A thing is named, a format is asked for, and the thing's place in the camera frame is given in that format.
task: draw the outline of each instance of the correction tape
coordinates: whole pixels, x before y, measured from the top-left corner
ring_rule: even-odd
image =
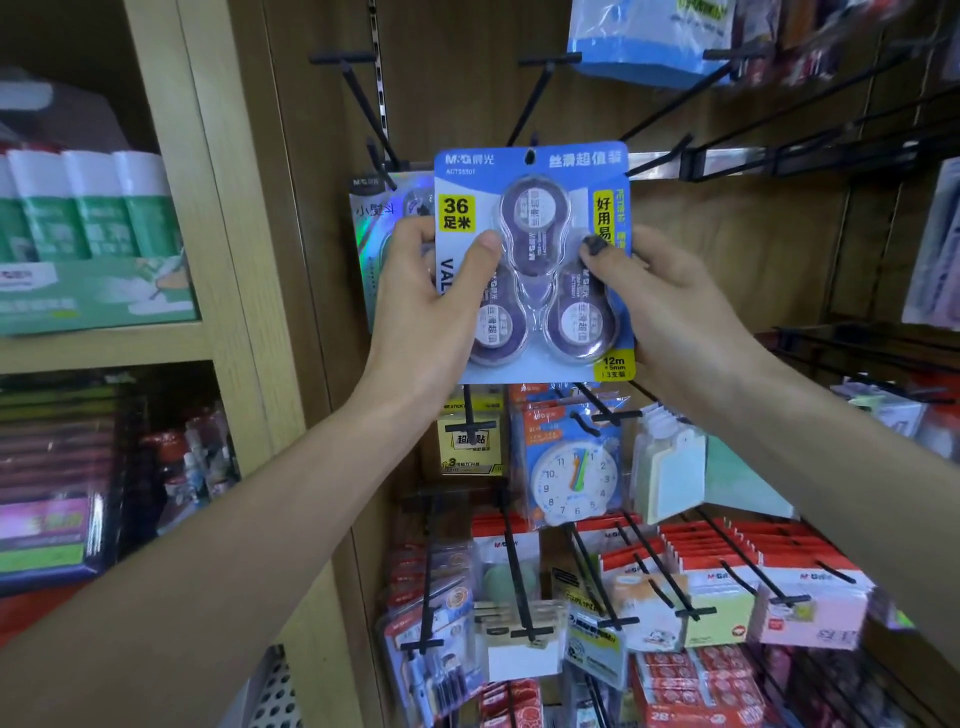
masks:
[[[500,227],[510,264],[521,276],[552,274],[563,254],[570,219],[566,192],[546,177],[523,177],[500,199]]]
[[[619,322],[607,298],[607,286],[580,259],[589,231],[567,237],[566,255],[557,271],[547,305],[543,335],[560,356],[595,361],[616,341]]]
[[[516,273],[501,260],[477,312],[470,358],[480,364],[505,364],[523,352],[530,328],[530,313],[520,301]]]
[[[626,145],[614,141],[436,156],[437,290],[455,285],[478,234],[503,238],[464,383],[633,377],[626,305],[579,253],[603,238],[630,254],[628,168]]]

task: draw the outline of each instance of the brand logo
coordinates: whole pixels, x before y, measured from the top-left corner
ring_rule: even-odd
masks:
[[[470,596],[466,587],[457,587],[453,589],[446,597],[446,606],[450,609],[459,609],[464,605]]]

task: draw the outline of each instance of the fingernail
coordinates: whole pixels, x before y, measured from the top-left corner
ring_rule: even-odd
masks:
[[[589,235],[584,238],[584,245],[591,255],[599,255],[607,247],[607,241],[600,235]]]
[[[494,253],[500,255],[503,253],[503,238],[497,231],[483,231],[477,235],[476,241],[486,248],[490,248]]]

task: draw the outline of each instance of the finger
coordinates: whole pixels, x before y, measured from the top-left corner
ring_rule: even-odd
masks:
[[[632,248],[657,278],[674,285],[691,285],[706,273],[700,258],[679,248],[654,228],[634,226]]]
[[[399,287],[409,289],[418,286],[424,294],[432,290],[421,249],[424,244],[432,243],[433,237],[432,217],[404,217],[399,220],[394,227],[390,251],[380,275],[381,285],[390,288],[390,281],[399,276],[403,279]]]
[[[595,241],[580,246],[580,258],[590,272],[616,291],[624,303],[632,308],[640,304],[640,297],[650,288],[663,285],[662,280],[650,273],[643,262],[627,257],[620,248]]]
[[[434,247],[433,243],[423,243],[420,248],[420,252],[423,253],[420,260],[423,263],[423,267],[426,268],[426,273],[430,277],[430,280],[437,279],[437,249]]]
[[[483,231],[477,235],[467,248],[453,286],[444,295],[448,301],[445,305],[475,312],[502,256],[503,238],[499,232]]]
[[[397,221],[390,241],[390,255],[384,270],[388,269],[395,260],[407,266],[416,265],[421,268],[420,246],[423,243],[432,243],[433,236],[432,217],[404,217]]]

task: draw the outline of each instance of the yellow label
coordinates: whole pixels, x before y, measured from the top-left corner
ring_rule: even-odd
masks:
[[[626,381],[636,376],[633,349],[611,349],[593,364],[594,381]]]
[[[613,190],[598,189],[593,192],[593,231],[606,240],[613,242],[616,224],[613,221]]]
[[[441,232],[476,232],[476,208],[473,195],[441,195],[437,201]]]
[[[485,409],[503,409],[503,389],[500,384],[474,384],[470,390],[470,401],[474,411]],[[457,387],[444,405],[444,413],[460,412],[464,409],[464,390]]]
[[[437,420],[437,437],[440,443],[440,472],[444,475],[502,475],[503,449],[500,446],[500,429],[503,418],[499,412],[478,411],[477,422],[496,421],[493,429],[476,432],[471,444],[465,432],[447,432],[447,425],[462,425],[463,414],[443,415]]]

